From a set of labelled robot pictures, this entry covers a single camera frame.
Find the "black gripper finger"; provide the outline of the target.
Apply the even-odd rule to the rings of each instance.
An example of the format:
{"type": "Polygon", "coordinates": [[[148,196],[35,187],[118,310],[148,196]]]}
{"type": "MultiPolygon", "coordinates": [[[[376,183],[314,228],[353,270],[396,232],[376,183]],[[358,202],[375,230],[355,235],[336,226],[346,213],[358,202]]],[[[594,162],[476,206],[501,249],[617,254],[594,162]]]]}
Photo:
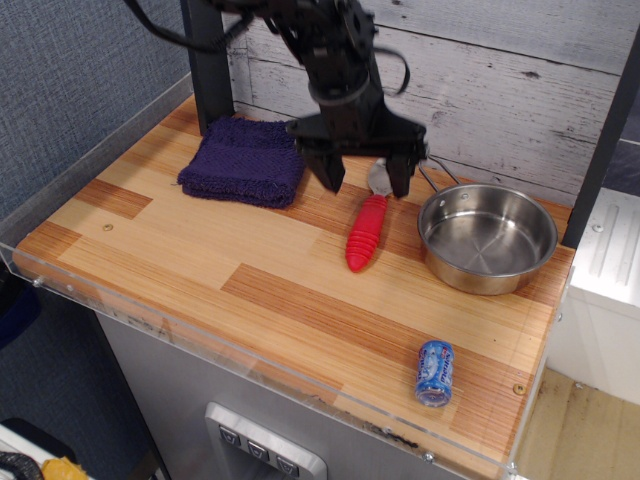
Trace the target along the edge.
{"type": "Polygon", "coordinates": [[[386,158],[386,171],[393,195],[404,198],[410,192],[410,181],[415,171],[413,159],[403,153],[394,153],[386,158]]]}
{"type": "Polygon", "coordinates": [[[337,194],[342,186],[345,168],[340,151],[304,152],[304,160],[317,180],[329,191],[337,194]]]}

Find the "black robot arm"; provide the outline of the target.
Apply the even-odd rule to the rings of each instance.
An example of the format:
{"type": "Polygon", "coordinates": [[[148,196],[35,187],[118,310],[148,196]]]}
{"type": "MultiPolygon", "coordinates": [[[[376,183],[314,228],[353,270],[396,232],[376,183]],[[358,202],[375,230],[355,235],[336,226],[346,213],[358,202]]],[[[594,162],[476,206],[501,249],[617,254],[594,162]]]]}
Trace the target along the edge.
{"type": "Polygon", "coordinates": [[[426,156],[426,128],[393,113],[376,62],[373,14],[357,1],[215,1],[229,14],[257,17],[279,35],[304,67],[319,113],[291,121],[287,132],[306,166],[338,192],[345,155],[386,160],[392,192],[408,195],[426,156]]]}

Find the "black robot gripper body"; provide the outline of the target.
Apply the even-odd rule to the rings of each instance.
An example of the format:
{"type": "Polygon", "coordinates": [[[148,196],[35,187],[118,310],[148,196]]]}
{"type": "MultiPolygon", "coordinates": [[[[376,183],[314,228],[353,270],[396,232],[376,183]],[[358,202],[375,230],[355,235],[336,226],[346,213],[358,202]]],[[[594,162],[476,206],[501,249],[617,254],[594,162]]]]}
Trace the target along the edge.
{"type": "Polygon", "coordinates": [[[392,112],[384,93],[366,84],[357,90],[309,88],[320,112],[287,125],[300,148],[364,156],[406,155],[411,163],[426,156],[426,127],[392,112]]]}

